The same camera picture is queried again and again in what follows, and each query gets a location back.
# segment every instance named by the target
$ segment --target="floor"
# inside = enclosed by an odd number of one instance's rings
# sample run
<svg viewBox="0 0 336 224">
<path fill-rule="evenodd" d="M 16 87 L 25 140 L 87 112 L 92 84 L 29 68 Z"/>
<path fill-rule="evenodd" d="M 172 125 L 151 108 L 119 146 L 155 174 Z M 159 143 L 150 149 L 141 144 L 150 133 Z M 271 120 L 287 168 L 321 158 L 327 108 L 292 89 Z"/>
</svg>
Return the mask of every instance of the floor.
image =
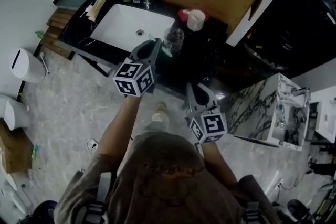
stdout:
<svg viewBox="0 0 336 224">
<path fill-rule="evenodd" d="M 105 78 L 80 56 L 68 61 L 48 49 L 43 51 L 50 74 L 41 84 L 27 83 L 23 91 L 23 102 L 29 106 L 32 120 L 26 133 L 39 146 L 25 187 L 34 206 L 44 200 L 58 201 L 74 173 L 87 167 L 91 159 L 87 140 L 100 139 L 124 99 L 111 76 Z M 194 143 L 195 138 L 184 121 L 183 101 L 160 90 L 143 97 L 132 136 L 141 134 L 150 123 L 159 102 L 167 104 L 169 132 Z M 308 153 L 318 163 L 330 162 L 327 154 L 308 142 L 302 152 L 253 144 L 230 135 L 217 143 L 237 178 L 253 174 L 264 191 L 273 178 L 276 178 L 274 184 L 283 178 L 286 188 L 293 186 L 296 178 L 300 179 L 307 170 Z M 319 175 L 306 175 L 293 190 L 281 190 L 279 202 L 285 206 L 289 199 L 297 198 L 314 212 L 325 196 L 317 190 L 328 182 Z M 277 190 L 268 192 L 271 200 L 277 200 Z"/>
</svg>

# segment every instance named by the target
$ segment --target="forearm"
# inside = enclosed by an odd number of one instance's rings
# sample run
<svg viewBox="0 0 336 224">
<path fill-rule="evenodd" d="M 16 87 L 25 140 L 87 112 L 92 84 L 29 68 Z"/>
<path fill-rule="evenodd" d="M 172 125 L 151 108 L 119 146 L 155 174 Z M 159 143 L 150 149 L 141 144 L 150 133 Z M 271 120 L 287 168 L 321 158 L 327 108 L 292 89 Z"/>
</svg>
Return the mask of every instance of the forearm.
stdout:
<svg viewBox="0 0 336 224">
<path fill-rule="evenodd" d="M 127 96 L 100 139 L 97 154 L 110 157 L 119 166 L 127 150 L 141 98 Z"/>
<path fill-rule="evenodd" d="M 202 144 L 202 151 L 206 169 L 226 188 L 235 187 L 237 178 L 224 161 L 216 143 Z"/>
</svg>

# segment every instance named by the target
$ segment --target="black marble countertop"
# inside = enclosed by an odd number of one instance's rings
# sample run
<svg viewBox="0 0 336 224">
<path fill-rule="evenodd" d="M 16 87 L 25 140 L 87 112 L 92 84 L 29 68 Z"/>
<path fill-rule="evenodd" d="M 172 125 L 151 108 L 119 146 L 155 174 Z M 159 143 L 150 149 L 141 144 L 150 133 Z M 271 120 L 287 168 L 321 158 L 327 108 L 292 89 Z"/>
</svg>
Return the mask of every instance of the black marble countertop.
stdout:
<svg viewBox="0 0 336 224">
<path fill-rule="evenodd" d="M 92 60 L 102 64 L 112 63 L 118 65 L 130 53 L 92 39 L 90 36 L 114 4 L 143 9 L 144 6 L 133 2 L 123 3 L 120 0 L 107 0 L 100 10 L 96 21 L 92 22 L 86 15 L 82 15 L 91 3 L 92 0 L 86 0 L 82 4 L 60 34 L 59 40 L 68 49 L 83 54 Z M 192 32 L 187 28 L 186 22 L 181 21 L 177 15 L 179 9 L 181 8 L 173 4 L 154 1 L 149 11 L 174 18 L 173 26 L 179 27 L 184 31 L 185 38 L 181 52 L 170 58 L 160 51 L 156 61 L 156 73 L 159 75 L 158 84 L 184 95 L 188 81 L 208 84 L 214 75 L 218 57 L 222 54 L 225 45 L 227 24 L 209 18 L 204 23 L 202 30 Z"/>
</svg>

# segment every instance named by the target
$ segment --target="red object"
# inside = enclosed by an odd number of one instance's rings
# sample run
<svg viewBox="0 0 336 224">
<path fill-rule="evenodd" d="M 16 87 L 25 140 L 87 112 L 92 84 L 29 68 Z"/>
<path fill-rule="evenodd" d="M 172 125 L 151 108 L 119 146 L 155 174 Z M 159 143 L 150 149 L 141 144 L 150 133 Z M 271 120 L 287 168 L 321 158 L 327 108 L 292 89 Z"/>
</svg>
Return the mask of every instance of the red object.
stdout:
<svg viewBox="0 0 336 224">
<path fill-rule="evenodd" d="M 198 9 L 198 8 L 188 8 L 187 11 L 191 12 L 194 9 Z M 185 9 L 180 9 L 177 14 L 179 15 L 181 21 L 186 22 L 186 21 L 188 21 L 188 14 L 183 13 L 184 10 Z M 209 19 L 209 15 L 206 12 L 204 12 L 204 14 L 205 14 L 205 21 L 207 21 Z"/>
</svg>

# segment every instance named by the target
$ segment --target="white marble vanity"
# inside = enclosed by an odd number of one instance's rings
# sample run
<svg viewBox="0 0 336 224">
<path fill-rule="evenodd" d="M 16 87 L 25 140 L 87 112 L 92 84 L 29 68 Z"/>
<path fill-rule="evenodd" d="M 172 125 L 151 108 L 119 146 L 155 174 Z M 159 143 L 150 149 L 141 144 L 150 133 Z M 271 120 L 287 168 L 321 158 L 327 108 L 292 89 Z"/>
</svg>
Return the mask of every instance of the white marble vanity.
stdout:
<svg viewBox="0 0 336 224">
<path fill-rule="evenodd" d="M 301 151 L 306 136 L 309 96 L 281 74 L 232 94 L 226 113 L 228 133 L 270 146 Z"/>
</svg>

